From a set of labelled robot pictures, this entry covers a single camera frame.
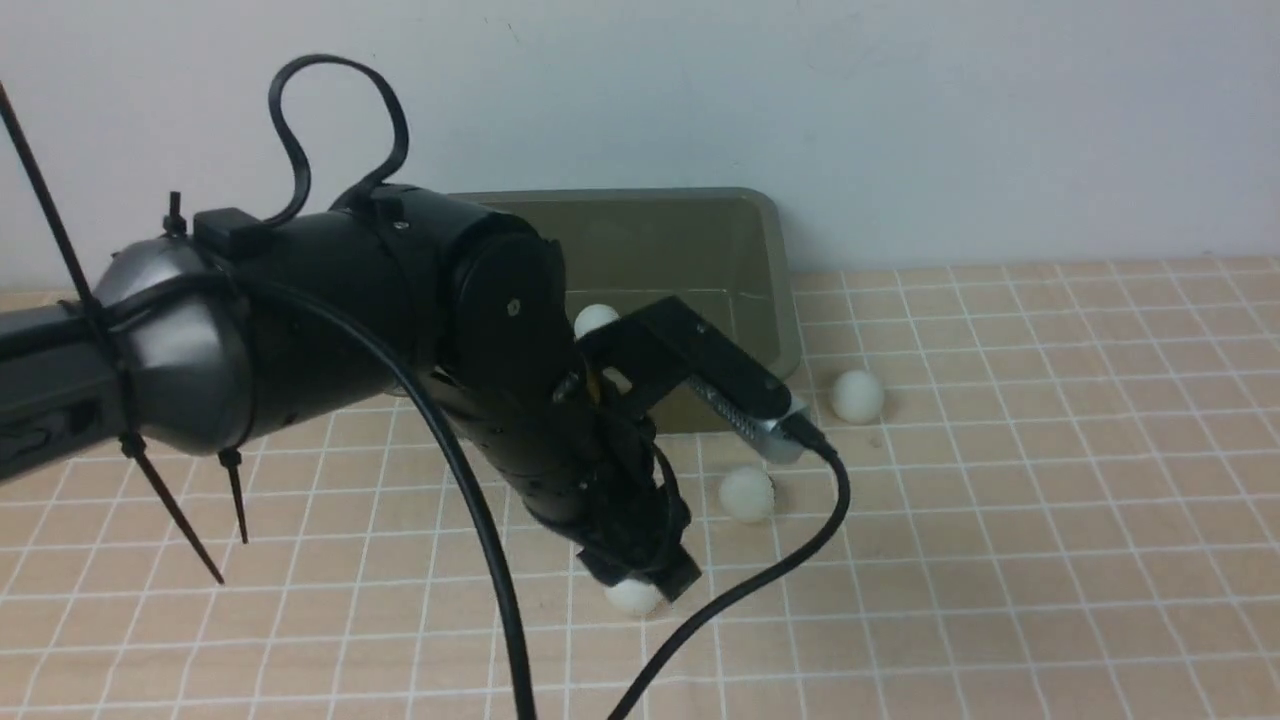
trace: black zip tie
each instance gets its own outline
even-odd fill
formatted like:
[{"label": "black zip tie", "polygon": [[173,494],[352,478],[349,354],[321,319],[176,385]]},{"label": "black zip tie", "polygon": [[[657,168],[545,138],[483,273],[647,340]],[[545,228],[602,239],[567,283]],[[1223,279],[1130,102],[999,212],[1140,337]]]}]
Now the black zip tie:
[{"label": "black zip tie", "polygon": [[205,543],[200,542],[196,529],[191,527],[191,521],[187,520],[187,516],[182,512],[182,507],[178,507],[178,501],[173,498],[173,493],[169,492],[164,480],[160,479],[160,473],[156,471],[155,465],[152,465],[151,460],[147,459],[146,448],[147,443],[138,433],[131,432],[120,436],[120,451],[125,457],[137,462],[138,468],[142,468],[142,474],[146,475],[147,482],[151,483],[151,489],[156,491],[156,495],[160,496],[160,502],[163,502],[165,509],[169,511],[169,516],[173,518],[174,524],[178,525],[182,534],[187,536],[187,542],[191,543],[191,548],[195,550],[196,555],[198,555],[205,562],[205,568],[209,568],[209,571],[212,573],[218,584],[225,585],[227,580],[223,579],[221,570],[218,569],[214,559],[210,557],[209,551],[205,550]]},{"label": "black zip tie", "polygon": [[232,500],[236,501],[236,523],[239,524],[241,542],[248,544],[248,523],[244,520],[244,493],[241,488],[239,465],[243,457],[239,450],[228,447],[218,454],[218,461],[227,468],[227,479],[232,483]]}]

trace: table surface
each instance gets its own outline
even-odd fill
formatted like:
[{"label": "table surface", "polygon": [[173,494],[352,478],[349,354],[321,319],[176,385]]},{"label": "table surface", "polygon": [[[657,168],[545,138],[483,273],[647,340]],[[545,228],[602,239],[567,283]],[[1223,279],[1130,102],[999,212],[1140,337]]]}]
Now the table surface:
[{"label": "table surface", "polygon": [[[942,268],[794,278],[790,379],[849,465],[819,556],[700,632],[634,716],[1280,716],[1280,260]],[[0,309],[49,293],[0,297]],[[826,401],[868,368],[882,424]],[[614,611],[472,459],[500,520],[543,717],[603,717],[713,593],[806,539],[813,457],[780,512],[716,501],[759,462],[664,437],[705,569]],[[511,717],[479,546],[424,423],[378,397],[246,455],[248,546],[215,461],[156,455],[228,578],[211,588],[110,447],[0,488],[0,719]]]}]

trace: white grid line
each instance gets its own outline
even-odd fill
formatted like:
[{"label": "white grid line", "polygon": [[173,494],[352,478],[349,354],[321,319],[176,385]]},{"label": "white grid line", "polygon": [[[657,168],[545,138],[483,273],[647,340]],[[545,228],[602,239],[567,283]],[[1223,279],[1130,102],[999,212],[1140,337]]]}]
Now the white grid line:
[{"label": "white grid line", "polygon": [[[1073,305],[1075,305],[1076,311],[1079,313],[1079,302],[1076,302],[1075,296],[1071,293],[1070,287],[1066,288],[1066,293],[1068,293],[1068,297],[1071,299]],[[1021,300],[1018,299],[1018,293],[1014,293],[1014,299],[1019,304],[1019,307],[1021,307]],[[1088,323],[1085,323],[1085,329],[1091,334],[1094,332],[1093,327],[1089,325]],[[1041,348],[1039,352],[1041,352],[1041,359],[1044,361],[1046,365],[1048,365],[1048,355],[1044,352],[1043,348]],[[1110,359],[1107,359],[1107,356],[1106,356],[1105,352],[1100,352],[1100,356],[1102,357],[1103,363],[1106,363],[1107,370],[1111,372],[1112,375],[1114,375],[1114,369],[1111,368]],[[1066,393],[1062,391],[1062,386],[1061,384],[1056,384],[1055,389],[1057,391],[1057,398],[1059,398],[1059,401],[1062,402],[1062,405],[1065,407],[1069,407],[1070,405],[1066,401]],[[1004,395],[1000,392],[998,388],[997,388],[996,393],[1001,397],[1001,404],[1004,404],[1005,402]],[[1129,397],[1126,395],[1124,395],[1124,388],[1121,388],[1121,396],[1124,397],[1125,402],[1129,402]],[[1129,410],[1130,411],[1133,410],[1133,404],[1132,402],[1129,404]],[[1084,433],[1080,430],[1079,420],[1076,418],[1071,416],[1070,421],[1071,421],[1071,429],[1075,433],[1076,438],[1080,441],[1080,445],[1087,447],[1088,443],[1087,443]],[[1142,423],[1137,423],[1137,424],[1139,427],[1142,427]],[[1147,445],[1147,448],[1149,451],[1153,447],[1151,445],[1151,439],[1147,438],[1146,429],[1143,429],[1142,433],[1143,433],[1143,439],[1144,439],[1144,442]],[[1023,450],[1021,438],[1019,438],[1018,433],[1014,433],[1014,438],[1018,442],[1019,451],[1025,457],[1027,452],[1025,452],[1025,450]],[[1091,468],[1093,469],[1094,475],[1098,477],[1098,478],[1102,478],[1103,477],[1102,475],[1102,469],[1098,466],[1097,457],[1094,457],[1092,455],[1092,452],[1089,452],[1088,461],[1089,461]],[[1033,469],[1032,469],[1030,465],[1028,465],[1027,470],[1028,470],[1028,473],[1032,473],[1033,478],[1036,478],[1036,474],[1034,474],[1034,471],[1033,471]],[[1036,495],[1037,495],[1037,497],[1043,503],[1044,496],[1043,496],[1043,492],[1042,492],[1042,489],[1039,487],[1039,480],[1034,479],[1032,484],[1036,487]],[[1107,501],[1106,503],[1110,506],[1110,514],[1111,514],[1111,516],[1115,519],[1116,525],[1120,528],[1120,532],[1124,534],[1125,543],[1130,548],[1137,550],[1137,546],[1133,542],[1133,537],[1129,534],[1129,528],[1124,523],[1124,518],[1121,518],[1120,514],[1119,514],[1119,511],[1116,510],[1115,497],[1111,495],[1111,488],[1107,487],[1107,483],[1105,483],[1105,482],[1100,482],[1098,486],[1102,488],[1102,493],[1103,493],[1103,496],[1106,497],[1106,501]],[[1076,573],[1074,564],[1070,561],[1070,555],[1066,552],[1066,543],[1062,542],[1062,536],[1061,536],[1061,532],[1060,532],[1060,529],[1057,527],[1057,520],[1053,518],[1053,514],[1048,511],[1047,506],[1046,506],[1044,514],[1046,514],[1046,516],[1048,519],[1050,528],[1053,532],[1053,541],[1059,544],[1060,548],[1062,548],[1062,560],[1064,560],[1064,562],[1066,565],[1068,573],[1071,577],[1071,583],[1073,583],[1073,585],[1075,588],[1076,596],[1083,601],[1084,597],[1085,597],[1084,596],[1084,587],[1080,584],[1079,574]],[[1156,591],[1155,591],[1156,584],[1151,579],[1151,574],[1147,571],[1146,565],[1143,565],[1142,562],[1138,562],[1138,570],[1142,574],[1144,585],[1151,591],[1152,597],[1158,597],[1158,593],[1156,593]],[[1174,630],[1174,625],[1169,620],[1169,614],[1165,611],[1164,607],[1161,607],[1161,606],[1157,606],[1157,607],[1160,610],[1161,621],[1165,624],[1165,628],[1167,629],[1167,632],[1171,635],[1176,637],[1176,633]],[[1133,710],[1129,707],[1128,693],[1125,693],[1124,685],[1120,683],[1120,678],[1116,674],[1116,670],[1115,670],[1115,659],[1111,657],[1111,653],[1107,651],[1107,644],[1105,642],[1105,638],[1103,638],[1101,628],[1098,628],[1097,618],[1094,616],[1094,614],[1093,614],[1092,610],[1085,610],[1084,615],[1085,615],[1085,618],[1089,621],[1089,626],[1093,629],[1094,642],[1098,643],[1098,650],[1103,653],[1103,657],[1106,659],[1107,674],[1111,676],[1111,684],[1115,688],[1116,696],[1120,698],[1120,702],[1124,706],[1125,715],[1128,715],[1132,719],[1133,717]],[[1183,655],[1185,656],[1187,655],[1185,648],[1180,646],[1180,650],[1181,650]],[[1196,685],[1196,692],[1199,696],[1201,702],[1203,702],[1204,706],[1208,707],[1208,698],[1207,698],[1207,696],[1204,693],[1204,689],[1201,687],[1199,680],[1196,679],[1196,673],[1192,669],[1192,666],[1190,666],[1189,662],[1187,662],[1187,673],[1193,678],[1193,683]]]},{"label": "white grid line", "polygon": [[[396,420],[399,416],[398,413],[392,413],[390,424],[387,427],[387,448],[383,451],[383,464],[378,469],[378,482],[374,486],[374,503],[369,509],[369,523],[365,525],[365,543],[360,548],[360,569],[356,570],[356,584],[351,591],[351,607],[347,609],[347,623],[342,633],[342,641],[338,646],[338,664],[333,669],[333,682],[329,692],[333,694],[338,693],[342,687],[342,667],[347,660],[347,647],[351,644],[351,626],[356,621],[356,606],[360,603],[360,589],[362,580],[365,579],[365,562],[369,559],[369,542],[374,538],[375,521],[378,519],[378,501],[383,496],[383,484],[387,482],[387,464],[392,456],[392,437],[396,436]],[[306,520],[302,523],[302,532],[306,532]],[[298,544],[302,544],[302,539],[298,539]],[[337,711],[337,701],[329,703],[328,720],[333,720],[333,714]]]},{"label": "white grid line", "polygon": [[[195,462],[195,461],[191,462],[191,468],[187,470],[187,477],[186,477],[186,479],[183,482],[183,489],[182,489],[182,492],[177,497],[177,500],[179,501],[179,505],[180,505],[180,501],[183,500],[183,493],[186,493],[186,489],[191,484],[192,478],[196,477],[196,470],[198,468],[200,468],[198,462]],[[133,473],[134,470],[137,470],[138,473],[142,471],[142,469],[138,468],[137,462],[132,462],[131,464],[129,473]],[[120,489],[118,492],[118,497],[124,495],[124,489],[128,487],[128,484],[129,484],[129,475],[125,475],[124,482],[120,484]],[[106,521],[102,523],[102,529],[99,530],[99,539],[101,539],[101,537],[106,534],[106,529],[108,529],[108,527],[111,523],[111,515],[115,512],[116,507],[119,507],[118,503],[113,505],[111,510],[108,511],[108,514],[106,514]],[[95,552],[96,551],[91,551],[90,552],[90,560],[88,560],[88,562],[84,564],[84,570],[83,570],[83,573],[81,573],[81,578],[76,583],[76,591],[79,589],[79,587],[84,582],[84,578],[88,577],[88,570],[90,570],[90,568],[93,564],[93,553]],[[192,555],[195,555],[195,548],[192,550]],[[161,550],[160,552],[156,552],[155,559],[151,561],[151,571],[147,575],[147,582],[146,582],[146,585],[145,585],[146,588],[150,588],[151,583],[155,582],[156,571],[160,569],[160,562],[161,562],[163,559],[164,559],[164,551]],[[227,548],[223,550],[223,561],[219,564],[219,566],[223,566],[225,564],[227,564]],[[70,602],[67,603],[67,614],[63,615],[63,620],[58,625],[58,632],[54,633],[55,638],[58,637],[58,634],[61,633],[63,625],[67,623],[67,618],[70,616],[70,609],[72,609],[72,603],[74,601],[70,601]],[[212,606],[214,605],[214,598],[209,597],[209,598],[206,598],[206,602],[210,606]],[[146,600],[143,600],[143,598],[140,597],[138,598],[138,603],[133,607],[133,618],[129,619],[129,628],[124,632],[124,642],[125,643],[128,642],[128,639],[131,637],[133,637],[133,630],[137,629],[137,626],[138,626],[138,619],[142,618],[142,607],[145,605],[146,605]],[[115,659],[111,660],[111,667],[106,673],[106,680],[102,683],[102,694],[99,697],[99,701],[97,701],[99,706],[101,706],[102,703],[105,703],[106,698],[111,693],[111,682],[115,679],[115,669],[120,665],[120,660],[124,657],[124,652],[125,652],[125,646],[124,646],[124,643],[122,643],[120,648],[115,653]],[[191,655],[195,655],[195,652],[196,652],[196,648],[191,648],[191,651],[188,652],[188,657]],[[28,689],[28,697],[27,697],[27,700],[23,701],[24,706],[31,703],[29,692],[31,691]],[[101,715],[101,707],[93,712],[93,719],[97,720],[97,717],[100,715]]]},{"label": "white grid line", "polygon": [[[433,527],[436,530],[440,529],[440,524],[444,521],[444,500],[447,489],[444,487],[445,484],[448,484],[447,479],[442,482],[440,502],[439,506],[435,509],[435,524]],[[426,565],[426,588],[422,591],[422,610],[420,611],[417,619],[417,641],[413,643],[413,669],[408,679],[410,701],[404,703],[404,720],[413,720],[412,698],[420,694],[420,691],[417,689],[417,675],[421,671],[421,665],[422,665],[421,662],[422,638],[425,638],[428,634],[426,616],[431,606],[431,585],[435,584],[433,583],[433,579],[435,578],[435,557],[439,552],[440,552],[440,538],[439,536],[436,536],[435,539],[431,542],[431,559],[428,561]]]},{"label": "white grid line", "polygon": [[[849,290],[849,284],[845,281],[845,274],[844,273],[840,274],[840,284],[844,286],[846,291]],[[852,296],[851,295],[847,295],[847,293],[845,295],[845,305],[849,306],[850,320],[856,320],[858,316],[854,314],[854,305],[852,305]],[[856,322],[854,322],[852,325],[854,325],[854,337],[858,340],[858,350],[861,352],[860,361],[861,361],[863,366],[867,366],[868,363],[867,363],[867,355],[864,352],[865,351],[865,346],[863,345],[861,331],[858,328],[858,323]],[[809,363],[809,355],[808,355],[808,352],[804,352],[803,355],[804,355],[805,369],[809,372],[809,377],[813,378],[813,366]],[[820,405],[822,405],[820,402],[814,402],[814,409],[813,409],[813,411],[814,411],[814,414],[815,414],[819,424],[822,424],[822,416],[823,416],[823,414],[820,411],[822,410]],[[850,473],[850,484],[852,484],[852,474],[851,473]],[[901,493],[901,489],[902,489],[901,488],[901,475],[899,475],[899,492],[900,493]],[[856,510],[856,500],[858,498],[851,497],[851,496],[852,496],[852,487],[850,487],[849,509],[850,509],[850,511],[854,511],[854,510]],[[905,496],[905,493],[902,493],[902,503],[906,505],[906,496]],[[847,521],[849,520],[847,520],[847,516],[846,516],[845,521],[840,524],[840,534],[842,534],[845,537],[845,556],[849,559],[849,571],[854,575],[854,596],[858,598],[858,610],[864,614],[863,621],[861,621],[861,624],[863,624],[863,639],[867,643],[867,656],[870,659],[872,673],[873,673],[873,676],[876,678],[876,697],[879,701],[879,706],[881,706],[879,716],[881,716],[881,720],[890,720],[890,717],[888,717],[888,701],[884,698],[884,678],[881,675],[881,671],[879,671],[879,659],[876,656],[876,641],[872,637],[872,625],[870,625],[870,623],[867,621],[867,618],[865,618],[867,605],[865,605],[865,601],[863,600],[863,585],[861,585],[861,579],[858,577],[858,565],[854,562],[854,542],[849,537],[849,529],[846,527]],[[928,578],[928,571],[927,570],[925,570],[925,578]],[[937,609],[937,602],[934,602],[934,609]]]},{"label": "white grid line", "polygon": [[[333,425],[337,415],[329,415],[328,427],[324,434],[324,447],[329,447],[329,441],[333,437]],[[311,489],[315,491],[320,486],[320,475],[324,473],[325,456],[324,452],[320,454],[320,461],[316,462],[316,473],[311,479]],[[289,570],[285,573],[284,578],[284,592],[280,593],[280,603],[275,609],[275,620],[271,621],[271,633],[268,635],[266,650],[262,652],[262,664],[257,669],[257,679],[253,682],[253,702],[250,706],[248,720],[253,720],[257,716],[259,698],[262,696],[262,680],[266,678],[266,667],[271,662],[271,648],[276,646],[275,639],[280,632],[280,621],[284,619],[284,609],[289,603],[289,589],[293,583],[293,573],[298,568],[298,555],[302,552],[302,538],[307,532],[307,520],[311,519],[311,501],[315,496],[307,497],[306,510],[302,511],[302,523],[298,525],[298,536],[294,538],[293,555],[289,557]]]},{"label": "white grid line", "polygon": [[[1129,290],[1124,286],[1124,283],[1120,284],[1120,290],[1124,293],[1125,300],[1130,305],[1133,305],[1133,299],[1130,297]],[[1075,293],[1074,293],[1074,291],[1071,288],[1068,288],[1068,295],[1071,297],[1071,302],[1076,307],[1079,307],[1079,300],[1075,297]],[[1138,323],[1142,327],[1143,332],[1147,334],[1147,337],[1153,337],[1152,333],[1151,333],[1151,328],[1147,325],[1147,320],[1144,318],[1142,318],[1140,314],[1138,315]],[[1089,328],[1089,333],[1091,334],[1093,333],[1093,328],[1092,327]],[[1172,368],[1172,365],[1169,363],[1169,359],[1165,356],[1164,350],[1161,350],[1158,345],[1156,345],[1156,354],[1160,356],[1160,361],[1166,368],[1170,368],[1170,369]],[[1107,372],[1110,372],[1110,373],[1114,374],[1115,373],[1115,368],[1111,364],[1111,359],[1107,357],[1106,354],[1101,354],[1101,357],[1102,357],[1102,363],[1107,368]],[[1174,383],[1178,386],[1179,392],[1181,392],[1183,398],[1187,400],[1187,402],[1189,405],[1192,405],[1192,402],[1190,402],[1190,395],[1187,393],[1187,389],[1183,387],[1181,380],[1179,380],[1176,377],[1174,377]],[[1133,398],[1129,396],[1129,392],[1125,391],[1124,388],[1121,388],[1121,396],[1124,397],[1125,402],[1128,404],[1129,410],[1134,411],[1135,406],[1134,406]],[[1165,461],[1165,457],[1164,457],[1160,447],[1151,439],[1151,436],[1147,432],[1147,428],[1146,428],[1146,425],[1143,423],[1135,423],[1135,425],[1138,428],[1138,433],[1142,434],[1143,443],[1146,443],[1146,446],[1147,446],[1148,451],[1151,452],[1152,457],[1155,457],[1156,462],[1160,465],[1161,474],[1164,477],[1165,483],[1167,483],[1170,491],[1175,491],[1174,496],[1180,496],[1180,493],[1176,492],[1175,484],[1172,482],[1172,474],[1169,470],[1169,466],[1167,466],[1167,464]],[[1201,424],[1201,427],[1204,430],[1206,436],[1208,436],[1208,428],[1203,427],[1203,424]],[[1076,433],[1080,434],[1080,438],[1083,441],[1084,434],[1080,433],[1079,428],[1076,428]],[[1240,493],[1244,495],[1244,488],[1242,486],[1238,486],[1238,487],[1240,489]],[[1114,497],[1111,496],[1111,489],[1107,487],[1106,483],[1102,483],[1102,489],[1103,489],[1103,493],[1106,495],[1107,500],[1112,500],[1114,501]],[[1192,518],[1190,511],[1187,509],[1187,503],[1183,501],[1181,497],[1179,497],[1178,500],[1179,500],[1178,505],[1181,507],[1183,515],[1187,518],[1187,521],[1194,529],[1198,539],[1201,542],[1204,542],[1204,538],[1199,536],[1199,528],[1196,527],[1194,518]],[[1125,541],[1132,547],[1134,547],[1137,550],[1138,546],[1137,546],[1137,543],[1134,543],[1133,536],[1129,532],[1129,527],[1125,523],[1124,518],[1119,512],[1119,507],[1114,507],[1112,509],[1112,515],[1115,516],[1115,520],[1116,520],[1116,523],[1117,523],[1117,525],[1120,528],[1120,532],[1124,533]],[[1210,559],[1210,564],[1213,568],[1213,573],[1217,575],[1217,579],[1222,584],[1222,588],[1225,591],[1228,588],[1226,578],[1222,575],[1221,569],[1219,569],[1217,561],[1213,559],[1212,553],[1207,552],[1206,556]],[[1169,618],[1169,611],[1167,611],[1166,606],[1164,603],[1158,602],[1160,593],[1156,592],[1156,583],[1152,579],[1149,570],[1147,569],[1146,564],[1143,564],[1143,562],[1138,562],[1138,569],[1142,573],[1143,580],[1146,582],[1147,587],[1152,591],[1152,594],[1157,598],[1156,607],[1160,611],[1161,620],[1165,623],[1165,628],[1167,629],[1170,637],[1174,638],[1174,642],[1178,644],[1178,648],[1181,652],[1183,657],[1187,657],[1187,646],[1185,646],[1185,643],[1183,641],[1181,634],[1178,632],[1178,628],[1174,625],[1172,620]],[[1213,707],[1212,702],[1208,698],[1208,693],[1204,691],[1204,687],[1203,687],[1203,683],[1199,679],[1199,675],[1196,673],[1196,667],[1190,664],[1190,660],[1187,660],[1185,664],[1187,664],[1187,673],[1188,673],[1188,675],[1192,679],[1192,684],[1196,687],[1196,692],[1199,696],[1201,702],[1204,703],[1206,708],[1212,710],[1212,707]]]},{"label": "white grid line", "polygon": [[[955,282],[955,279],[956,279],[955,274],[950,269],[947,269],[947,274],[950,274],[951,275],[951,281]],[[957,296],[960,295],[959,288],[956,288],[956,295]],[[964,305],[964,299],[961,297],[960,300],[961,300],[961,309],[965,311],[965,316],[968,318],[968,315],[969,315],[968,307]],[[969,322],[969,331],[974,332],[973,320],[969,319],[968,322]],[[982,364],[983,364],[983,368],[986,368],[987,374],[992,377],[992,380],[995,380],[996,373],[992,372],[991,363],[987,360],[987,354],[986,352],[982,354]],[[933,388],[933,398],[938,404],[938,409],[942,413],[943,420],[950,420],[947,418],[947,414],[946,414],[946,404],[942,402],[942,393],[938,391],[937,386],[934,386],[934,388]],[[1005,404],[1005,397],[1000,393],[998,388],[996,389],[996,400],[1000,402],[1000,410],[1001,410],[1001,413],[1007,418],[1009,416],[1009,406]],[[1025,460],[1027,459],[1027,451],[1023,448],[1023,441],[1021,441],[1021,438],[1018,437],[1018,433],[1012,433],[1011,432],[1010,434],[1014,436],[1014,443],[1018,446],[1018,454],[1021,455],[1023,459]],[[956,460],[959,461],[961,459],[961,455],[960,455],[960,443],[956,442],[955,433],[952,432],[952,429],[950,427],[947,428],[947,437],[951,441],[951,451],[955,452]],[[964,479],[965,492],[969,493],[969,497],[973,500],[974,507],[977,507],[978,506],[978,493],[975,493],[973,491],[973,482],[969,479],[968,470],[965,470],[963,466],[960,469],[960,477]],[[1039,495],[1038,495],[1039,493],[1039,488],[1036,488],[1036,492],[1037,492],[1037,497],[1039,497]],[[977,515],[978,515],[978,527],[982,529],[982,539],[983,539],[984,543],[987,543],[987,550],[991,552],[991,555],[995,556],[995,553],[996,553],[996,544],[991,542],[991,533],[987,530],[987,520],[983,516],[983,512],[977,512]],[[1043,515],[1044,515],[1046,520],[1048,520],[1048,511],[1043,511]],[[1055,542],[1059,543],[1060,548],[1064,547],[1062,543],[1061,543],[1061,539],[1057,538],[1056,534],[1055,534]],[[1065,548],[1064,548],[1062,561],[1066,562]],[[1001,568],[1001,564],[997,562],[995,559],[992,559],[992,565],[996,566],[996,578],[1000,579],[1000,589],[1001,589],[1002,593],[1005,593],[1005,605],[1010,609],[1009,610],[1009,616],[1010,616],[1010,620],[1012,621],[1014,632],[1018,635],[1018,644],[1021,647],[1023,656],[1027,657],[1028,661],[1030,661],[1032,660],[1030,644],[1028,644],[1028,642],[1027,642],[1027,635],[1023,632],[1023,624],[1018,621],[1018,616],[1012,611],[1014,596],[1012,596],[1011,592],[1009,592],[1009,583],[1005,580],[1004,568]],[[1079,588],[1079,580],[1075,579],[1074,571],[1071,571],[1071,573],[1073,573],[1071,580],[1073,580],[1073,583],[1075,583],[1076,592],[1079,592],[1079,589],[1080,589]],[[1100,639],[1101,639],[1101,633],[1098,632],[1098,629],[1094,626],[1093,630],[1094,630],[1094,634],[1097,634],[1100,637]],[[1048,715],[1050,715],[1048,701],[1044,698],[1044,689],[1041,687],[1039,674],[1036,673],[1034,670],[1032,670],[1032,685],[1036,688],[1036,700],[1039,702],[1041,710],[1043,710],[1044,711],[1044,716],[1048,717]]]},{"label": "white grid line", "polygon": [[[696,436],[694,438],[694,447],[698,450],[698,474],[699,474],[699,478],[700,478],[700,482],[698,484],[701,488],[701,493],[703,493],[703,512],[705,514],[705,512],[708,512],[710,510],[712,500],[710,500],[710,491],[708,489],[708,486],[710,483],[707,482],[707,464],[703,460],[703,436]],[[707,578],[708,591],[710,592],[710,596],[714,598],[714,597],[717,597],[717,593],[716,593],[716,573],[714,573],[714,569],[710,566],[713,555],[712,555],[712,527],[710,527],[709,523],[703,523],[703,543],[704,543],[704,547],[705,547],[705,551],[707,551],[707,555],[705,555],[705,557],[707,557],[707,568],[703,568],[703,575]],[[721,628],[721,623],[723,621],[723,619],[724,619],[723,615],[712,618],[712,620],[710,620],[710,623],[708,623],[708,625],[710,625],[709,629],[712,632],[712,638],[713,638],[714,644],[716,644],[716,689],[719,691],[721,720],[728,720],[728,696],[727,696],[727,692],[726,692],[726,688],[724,688],[724,657],[721,653],[721,642],[719,642],[719,639],[721,639],[719,638],[719,628]],[[707,630],[708,630],[708,628],[703,628],[703,632],[707,632]]]},{"label": "white grid line", "polygon": [[[262,438],[262,442],[270,442],[270,439],[269,438]],[[242,483],[246,486],[246,488],[248,487],[248,483],[252,483],[253,478],[257,477],[257,469],[259,469],[260,462],[261,462],[261,457],[255,457],[253,459],[252,469],[246,474],[246,478],[242,478]],[[247,529],[247,527],[248,527],[248,518],[247,516],[244,519],[244,523],[246,523],[246,529]],[[234,547],[234,544],[228,546],[227,555],[224,555],[223,565],[227,564],[227,559],[228,559],[228,556],[230,556],[232,547]],[[142,603],[143,603],[143,600],[138,598],[138,607],[142,607]],[[214,606],[216,603],[218,603],[218,594],[215,593],[212,597],[209,598],[209,605],[205,607],[205,616],[200,621],[200,629],[196,632],[195,647],[191,648],[191,653],[187,655],[187,662],[182,667],[182,679],[178,682],[178,701],[179,702],[184,697],[187,697],[187,682],[191,679],[191,666],[196,661],[196,655],[200,652],[200,648],[204,644],[207,643],[207,641],[205,639],[205,633],[209,629],[209,619],[214,616]],[[128,635],[125,635],[125,642],[128,642]],[[169,720],[178,720],[178,707],[174,707],[173,715],[170,715]]]}]

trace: ping pong ball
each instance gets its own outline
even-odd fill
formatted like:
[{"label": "ping pong ball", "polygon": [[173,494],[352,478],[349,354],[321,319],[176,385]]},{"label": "ping pong ball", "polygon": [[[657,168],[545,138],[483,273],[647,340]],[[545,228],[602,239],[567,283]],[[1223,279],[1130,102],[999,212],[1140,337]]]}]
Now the ping pong ball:
[{"label": "ping pong ball", "polygon": [[865,370],[841,373],[831,391],[831,407],[841,420],[865,425],[884,409],[884,386]]},{"label": "ping pong ball", "polygon": [[573,336],[580,338],[586,333],[603,328],[604,325],[618,319],[618,311],[608,305],[595,304],[582,307],[582,311],[577,314],[577,319],[573,320]]}]

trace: white ball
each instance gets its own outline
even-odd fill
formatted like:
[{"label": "white ball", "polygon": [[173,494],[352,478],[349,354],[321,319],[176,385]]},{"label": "white ball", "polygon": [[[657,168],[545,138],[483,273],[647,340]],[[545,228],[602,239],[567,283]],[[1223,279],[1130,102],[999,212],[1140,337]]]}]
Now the white ball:
[{"label": "white ball", "polygon": [[870,423],[884,409],[884,386],[865,370],[841,373],[831,391],[831,407],[846,423]]},{"label": "white ball", "polygon": [[724,475],[721,507],[741,523],[759,523],[773,514],[773,480],[764,470],[746,465]]},{"label": "white ball", "polygon": [[588,305],[586,307],[582,307],[582,311],[577,314],[577,319],[573,320],[573,337],[582,337],[586,333],[596,328],[603,328],[617,319],[618,311],[608,305]]},{"label": "white ball", "polygon": [[644,618],[662,602],[662,593],[649,583],[627,578],[612,588],[604,588],[609,605],[631,618]]}]

